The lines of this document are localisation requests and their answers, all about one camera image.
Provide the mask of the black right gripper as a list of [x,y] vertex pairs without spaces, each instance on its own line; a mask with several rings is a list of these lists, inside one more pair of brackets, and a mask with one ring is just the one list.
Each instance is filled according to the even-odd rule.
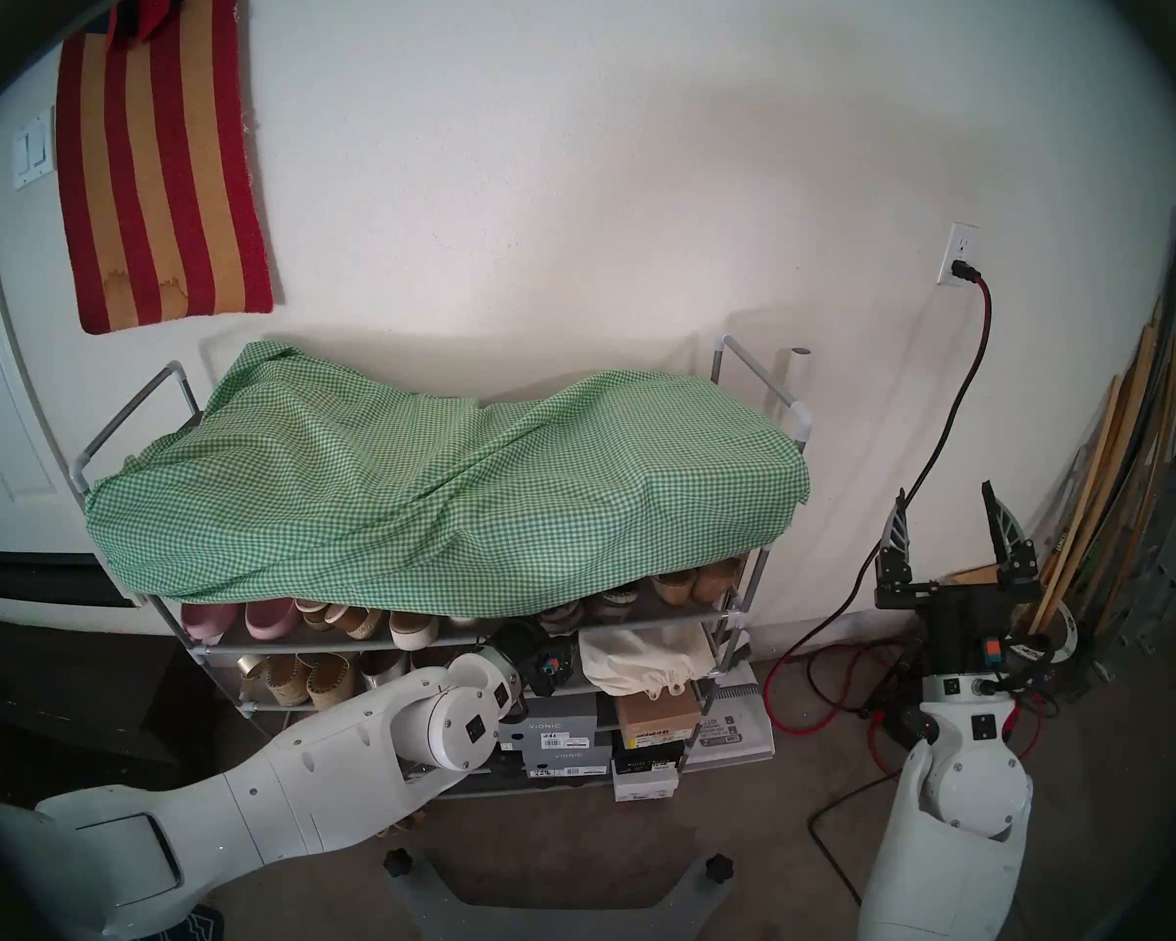
[[984,645],[1002,640],[1017,606],[1041,600],[1036,550],[1018,519],[983,482],[996,580],[988,583],[911,582],[908,495],[898,493],[877,550],[878,610],[914,610],[924,627],[923,674],[965,675],[989,669]]

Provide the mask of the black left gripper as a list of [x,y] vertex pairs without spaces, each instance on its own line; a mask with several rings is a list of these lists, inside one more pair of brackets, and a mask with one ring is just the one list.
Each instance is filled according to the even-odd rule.
[[574,638],[552,636],[541,623],[501,625],[495,632],[495,650],[535,696],[554,695],[574,672]]

